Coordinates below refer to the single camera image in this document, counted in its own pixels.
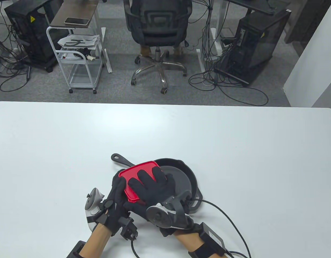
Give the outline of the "person's right hand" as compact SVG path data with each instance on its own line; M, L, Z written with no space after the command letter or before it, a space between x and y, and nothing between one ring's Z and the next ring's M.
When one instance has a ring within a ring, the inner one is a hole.
M139 180L132 178L128 181L128 186L143 201L143 204L125 202L123 205L127 211L133 212L145 220L147 220L149 207L164 202L175 195L176 183L173 175L164 174L159 167L153 167L152 174L155 179L152 179L146 171L140 170L137 173Z

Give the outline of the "person's left hand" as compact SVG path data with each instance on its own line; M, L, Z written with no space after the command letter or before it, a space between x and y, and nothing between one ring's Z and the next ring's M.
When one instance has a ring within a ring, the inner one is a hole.
M104 225L114 236L119 229L121 224L119 223L120 218L128 218L130 212L124 207L127 202L125 194L126 180L124 177L119 177L118 171L112 180L112 188L108 197L100 205L100 213L95 216L95 222Z

